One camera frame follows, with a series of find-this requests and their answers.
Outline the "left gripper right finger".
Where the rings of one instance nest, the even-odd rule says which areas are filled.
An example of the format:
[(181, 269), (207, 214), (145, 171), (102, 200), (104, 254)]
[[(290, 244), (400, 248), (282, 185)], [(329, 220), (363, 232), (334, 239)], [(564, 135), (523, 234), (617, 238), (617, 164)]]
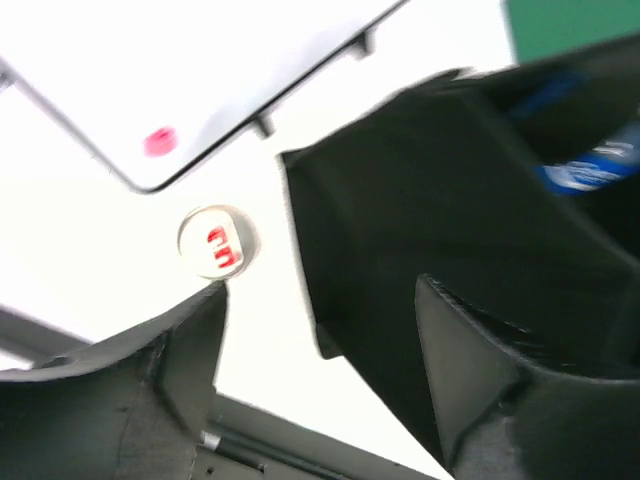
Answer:
[(570, 362), (426, 275), (415, 310), (454, 478), (638, 478), (638, 369)]

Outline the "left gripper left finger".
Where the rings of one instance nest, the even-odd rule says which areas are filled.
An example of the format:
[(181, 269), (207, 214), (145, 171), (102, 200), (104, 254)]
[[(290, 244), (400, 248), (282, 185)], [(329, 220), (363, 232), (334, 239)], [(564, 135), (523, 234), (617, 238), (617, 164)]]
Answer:
[(213, 283), (106, 340), (2, 372), (2, 478), (189, 478), (227, 297)]

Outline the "water bottle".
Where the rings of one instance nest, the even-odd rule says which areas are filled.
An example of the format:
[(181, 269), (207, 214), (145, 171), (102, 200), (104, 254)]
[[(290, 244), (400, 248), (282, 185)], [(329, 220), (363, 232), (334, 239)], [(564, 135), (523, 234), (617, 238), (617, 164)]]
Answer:
[(229, 205), (189, 212), (177, 230), (180, 258), (197, 276), (223, 281), (241, 274), (255, 259), (260, 240), (251, 219)]
[(509, 109), (541, 149), (538, 175), (554, 193), (584, 195), (639, 173), (639, 85), (561, 72)]

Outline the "black canvas bag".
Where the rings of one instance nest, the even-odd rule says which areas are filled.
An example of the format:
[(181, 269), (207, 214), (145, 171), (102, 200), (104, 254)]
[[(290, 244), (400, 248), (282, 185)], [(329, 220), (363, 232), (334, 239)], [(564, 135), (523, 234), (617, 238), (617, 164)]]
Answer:
[(413, 295), (429, 275), (568, 360), (639, 342), (639, 182), (559, 197), (537, 175), (626, 123), (639, 38), (463, 78), (450, 70), (284, 154), (322, 355), (344, 356), (441, 451)]

